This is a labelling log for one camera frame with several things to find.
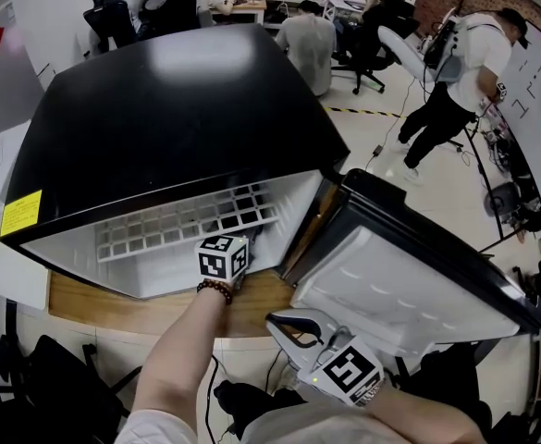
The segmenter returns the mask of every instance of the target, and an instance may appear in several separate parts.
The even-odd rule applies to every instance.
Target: man in white t-shirt
[[[420,161],[435,146],[459,135],[474,121],[485,97],[491,102],[498,100],[498,77],[509,64],[512,46],[519,42],[526,48],[528,44],[525,19],[510,8],[474,13],[461,24],[469,30],[460,80],[449,87],[444,82],[436,84],[426,105],[408,116],[394,147],[395,151],[408,152],[402,165],[403,175],[416,184],[421,182],[416,169]],[[410,138],[423,127],[424,131],[410,146]]]
[[[211,362],[226,304],[233,298],[230,285],[218,281],[205,280],[199,290],[149,354],[132,413],[116,444],[198,443],[198,388]],[[232,393],[232,405],[223,393]],[[250,385],[227,381],[215,395],[221,407],[234,415],[237,436],[244,443],[485,444],[466,414],[389,385],[382,386],[365,408],[335,399],[281,402],[278,392],[270,396]],[[242,410],[239,425],[237,410],[231,407]]]
[[[297,68],[315,95],[323,95],[332,82],[332,53],[336,51],[336,27],[322,18],[317,3],[303,0],[299,15],[284,20],[277,43],[289,51],[289,60]]]

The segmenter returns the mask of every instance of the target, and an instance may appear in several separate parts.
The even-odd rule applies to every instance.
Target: whiteboard
[[[499,106],[531,168],[541,197],[541,31],[531,23],[525,50],[515,44],[500,81],[508,90]]]

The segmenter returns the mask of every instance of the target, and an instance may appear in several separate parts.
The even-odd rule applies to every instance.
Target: shelf
[[[111,262],[277,220],[264,183],[221,191],[98,224],[97,261]]]

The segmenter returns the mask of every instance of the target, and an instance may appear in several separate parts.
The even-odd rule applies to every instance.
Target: fiducial marker cube
[[[201,276],[227,283],[248,268],[249,253],[249,241],[244,237],[219,235],[196,246]]]

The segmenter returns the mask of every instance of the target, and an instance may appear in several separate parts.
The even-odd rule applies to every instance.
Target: baseball cap
[[[521,16],[521,13],[512,8],[502,8],[496,13],[499,17],[504,18],[519,29],[521,32],[519,43],[523,48],[527,49],[527,46],[529,46],[529,42],[525,39],[525,35],[527,34],[527,21]]]

